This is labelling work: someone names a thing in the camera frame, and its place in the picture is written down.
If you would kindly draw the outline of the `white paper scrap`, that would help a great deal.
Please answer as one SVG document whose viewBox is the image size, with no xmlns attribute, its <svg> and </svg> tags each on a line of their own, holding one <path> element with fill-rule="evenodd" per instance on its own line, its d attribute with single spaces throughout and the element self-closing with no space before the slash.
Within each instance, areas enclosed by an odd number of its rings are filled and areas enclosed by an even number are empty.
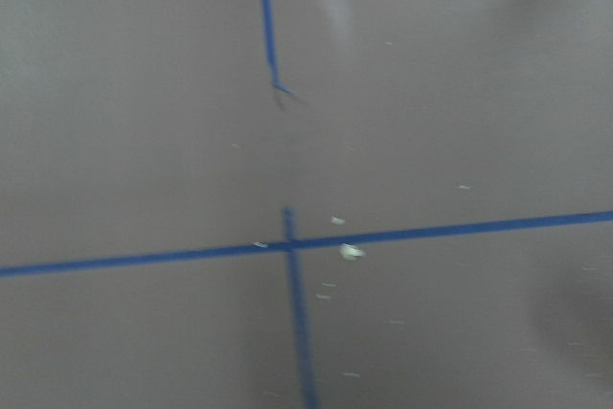
<svg viewBox="0 0 613 409">
<path fill-rule="evenodd" d="M 339 255 L 344 261 L 358 261 L 367 253 L 355 245 L 343 243 L 339 246 Z"/>
</svg>

